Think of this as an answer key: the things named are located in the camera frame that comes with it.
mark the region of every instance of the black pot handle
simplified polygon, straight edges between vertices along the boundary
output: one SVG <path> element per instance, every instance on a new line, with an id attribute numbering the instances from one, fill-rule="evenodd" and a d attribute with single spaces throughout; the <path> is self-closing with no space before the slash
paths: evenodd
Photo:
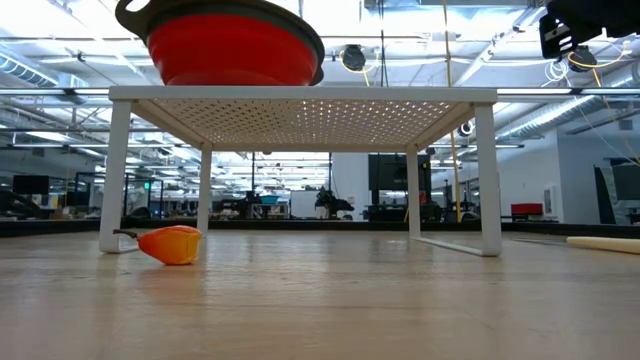
<path id="1" fill-rule="evenodd" d="M 133 231 L 126 231 L 126 230 L 116 229 L 116 230 L 113 230 L 113 234 L 114 235 L 117 235 L 117 234 L 128 235 L 132 239 L 136 239 L 136 240 L 138 239 L 138 234 L 134 233 Z"/>
<path id="2" fill-rule="evenodd" d="M 125 29 L 138 35 L 138 37 L 141 38 L 142 41 L 146 42 L 146 26 L 148 26 L 148 22 L 144 19 L 148 18 L 148 13 L 152 8 L 152 3 L 154 2 L 154 0 L 149 1 L 149 3 L 145 5 L 145 7 L 136 12 L 127 10 L 127 6 L 129 6 L 132 1 L 133 0 L 118 1 L 118 5 L 116 6 L 116 19 Z"/>

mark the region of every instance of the red bowl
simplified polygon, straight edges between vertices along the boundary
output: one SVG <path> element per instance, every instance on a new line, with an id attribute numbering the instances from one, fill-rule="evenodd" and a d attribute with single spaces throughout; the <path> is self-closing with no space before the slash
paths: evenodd
<path id="1" fill-rule="evenodd" d="M 118 21 L 140 36 L 166 85 L 315 85 L 324 46 L 302 19 L 263 0 L 151 0 Z"/>

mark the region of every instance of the desk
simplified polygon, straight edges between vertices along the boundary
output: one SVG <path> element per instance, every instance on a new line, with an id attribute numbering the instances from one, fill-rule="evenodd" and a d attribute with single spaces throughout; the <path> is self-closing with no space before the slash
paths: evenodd
<path id="1" fill-rule="evenodd" d="M 100 249 L 123 253 L 120 224 L 131 114 L 201 150 L 198 229 L 208 231 L 213 151 L 403 152 L 407 154 L 409 237 L 478 256 L 502 252 L 500 194 L 490 88 L 115 86 Z M 423 238 L 418 152 L 476 119 L 482 203 L 480 248 Z"/>

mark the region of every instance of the orange plastic object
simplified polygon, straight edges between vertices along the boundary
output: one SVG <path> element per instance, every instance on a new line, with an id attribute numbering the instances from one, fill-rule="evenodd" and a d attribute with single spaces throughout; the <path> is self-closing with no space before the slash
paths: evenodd
<path id="1" fill-rule="evenodd" d="M 188 265 L 198 258 L 202 233 L 189 226 L 171 226 L 153 230 L 138 237 L 145 254 L 167 265 Z"/>

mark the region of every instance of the wooden table surface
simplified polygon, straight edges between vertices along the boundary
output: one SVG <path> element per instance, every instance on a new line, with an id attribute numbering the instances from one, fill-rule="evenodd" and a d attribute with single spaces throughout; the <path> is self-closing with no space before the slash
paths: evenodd
<path id="1" fill-rule="evenodd" d="M 235 231 L 210 233 L 196 266 L 165 267 L 96 238 L 0 240 L 0 359 L 639 358 L 634 255 Z"/>

